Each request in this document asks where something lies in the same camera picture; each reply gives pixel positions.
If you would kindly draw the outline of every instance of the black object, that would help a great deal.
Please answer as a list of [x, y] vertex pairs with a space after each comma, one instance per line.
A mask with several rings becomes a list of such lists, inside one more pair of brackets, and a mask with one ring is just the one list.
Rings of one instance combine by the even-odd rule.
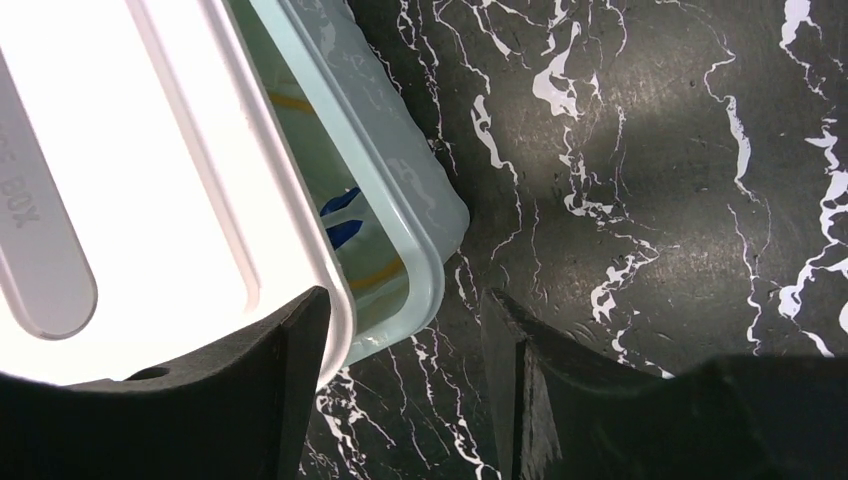
[[0, 376], [0, 478], [293, 479], [329, 318], [314, 288], [123, 382]]
[[848, 359], [731, 356], [662, 380], [500, 291], [482, 322], [504, 480], [848, 478]]

